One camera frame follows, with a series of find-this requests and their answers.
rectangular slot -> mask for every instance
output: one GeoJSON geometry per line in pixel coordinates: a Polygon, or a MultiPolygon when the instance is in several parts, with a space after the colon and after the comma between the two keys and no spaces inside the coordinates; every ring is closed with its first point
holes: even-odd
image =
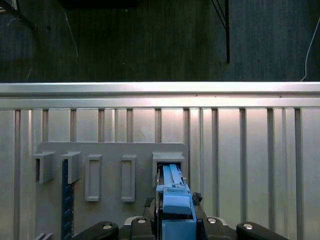
{"type": "Polygon", "coordinates": [[[89,155],[85,161],[85,200],[98,202],[101,197],[101,155],[89,155]]]}
{"type": "Polygon", "coordinates": [[[40,179],[40,159],[35,159],[35,182],[38,183],[40,179]]]}
{"type": "Polygon", "coordinates": [[[121,158],[121,200],[134,202],[136,199],[136,156],[123,155],[121,158]]]}

screw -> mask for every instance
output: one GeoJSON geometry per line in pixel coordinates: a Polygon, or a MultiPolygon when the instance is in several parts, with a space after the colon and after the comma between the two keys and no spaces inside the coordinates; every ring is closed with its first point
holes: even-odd
{"type": "Polygon", "coordinates": [[[217,220],[215,220],[214,218],[208,218],[208,222],[211,224],[215,224],[217,220]]]}
{"type": "Polygon", "coordinates": [[[112,228],[112,226],[110,224],[106,224],[106,225],[103,226],[103,229],[106,229],[106,230],[110,229],[110,228],[112,228]]]}
{"type": "Polygon", "coordinates": [[[252,230],[252,229],[254,229],[254,226],[252,226],[251,224],[248,224],[248,223],[243,224],[243,227],[246,228],[247,230],[252,230]]]}

